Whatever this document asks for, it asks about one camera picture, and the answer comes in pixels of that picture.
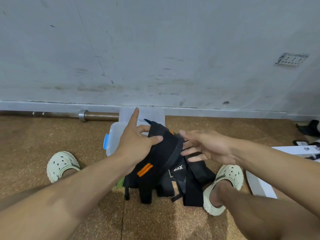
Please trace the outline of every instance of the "blue clip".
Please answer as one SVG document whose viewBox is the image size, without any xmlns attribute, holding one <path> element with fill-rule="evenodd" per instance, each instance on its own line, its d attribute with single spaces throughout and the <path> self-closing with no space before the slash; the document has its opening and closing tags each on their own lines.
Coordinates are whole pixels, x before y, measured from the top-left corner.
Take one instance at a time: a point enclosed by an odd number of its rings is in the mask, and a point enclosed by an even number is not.
<svg viewBox="0 0 320 240">
<path fill-rule="evenodd" d="M 107 145 L 108 145 L 108 140 L 109 140 L 109 134 L 106 134 L 106 136 L 104 137 L 104 141 L 103 141 L 103 149 L 107 149 Z"/>
</svg>

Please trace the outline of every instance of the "metal rod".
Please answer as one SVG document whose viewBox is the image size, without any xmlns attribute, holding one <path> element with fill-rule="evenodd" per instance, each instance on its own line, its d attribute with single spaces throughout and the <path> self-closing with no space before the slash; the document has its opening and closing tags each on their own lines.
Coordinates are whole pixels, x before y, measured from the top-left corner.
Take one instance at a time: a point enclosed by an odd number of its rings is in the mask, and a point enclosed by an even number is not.
<svg viewBox="0 0 320 240">
<path fill-rule="evenodd" d="M 53 117 L 79 118 L 79 120 L 82 122 L 86 122 L 88 120 L 102 120 L 102 121 L 118 121 L 119 120 L 118 113 L 89 112 L 84 109 L 80 110 L 79 113 L 0 110 L 0 115 L 3 115 L 3 116 L 45 117 L 45 118 L 53 118 Z"/>
</svg>

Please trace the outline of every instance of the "person's right hand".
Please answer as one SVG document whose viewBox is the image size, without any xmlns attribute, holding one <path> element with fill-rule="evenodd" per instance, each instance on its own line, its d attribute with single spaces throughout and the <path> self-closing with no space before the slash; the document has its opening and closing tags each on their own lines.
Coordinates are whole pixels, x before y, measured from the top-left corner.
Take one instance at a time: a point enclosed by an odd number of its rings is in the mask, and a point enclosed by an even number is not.
<svg viewBox="0 0 320 240">
<path fill-rule="evenodd" d="M 214 130 L 193 130 L 190 132 L 180 131 L 180 135 L 188 140 L 183 144 L 182 156 L 195 152 L 202 154 L 190 157 L 188 161 L 196 162 L 212 159 L 224 165 L 236 165 L 237 157 L 232 153 L 231 146 L 236 139 L 219 134 Z"/>
</svg>

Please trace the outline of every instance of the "person's left hand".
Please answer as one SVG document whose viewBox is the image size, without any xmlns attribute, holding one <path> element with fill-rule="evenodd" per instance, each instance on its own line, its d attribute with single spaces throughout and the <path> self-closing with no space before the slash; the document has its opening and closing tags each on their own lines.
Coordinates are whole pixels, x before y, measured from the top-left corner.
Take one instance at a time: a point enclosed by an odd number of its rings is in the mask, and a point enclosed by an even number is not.
<svg viewBox="0 0 320 240">
<path fill-rule="evenodd" d="M 142 135 L 141 133 L 143 132 L 149 132 L 150 126 L 139 125 L 137 127 L 138 115 L 139 109 L 136 108 L 123 131 L 118 148 L 115 151 L 115 154 L 125 157 L 129 163 L 130 170 L 128 173 L 132 172 L 137 163 L 148 155 L 151 146 L 163 140 L 162 136 L 146 137 Z"/>
</svg>

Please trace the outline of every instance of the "silver metal ring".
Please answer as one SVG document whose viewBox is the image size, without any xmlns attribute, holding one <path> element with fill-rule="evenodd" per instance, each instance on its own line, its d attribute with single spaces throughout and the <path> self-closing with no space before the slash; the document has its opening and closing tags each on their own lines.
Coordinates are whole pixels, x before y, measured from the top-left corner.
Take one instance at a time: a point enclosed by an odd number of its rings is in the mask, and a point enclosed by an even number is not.
<svg viewBox="0 0 320 240">
<path fill-rule="evenodd" d="M 86 109 L 81 109 L 79 111 L 79 120 L 82 121 L 82 122 L 85 122 L 85 114 L 86 112 L 88 112 Z"/>
</svg>

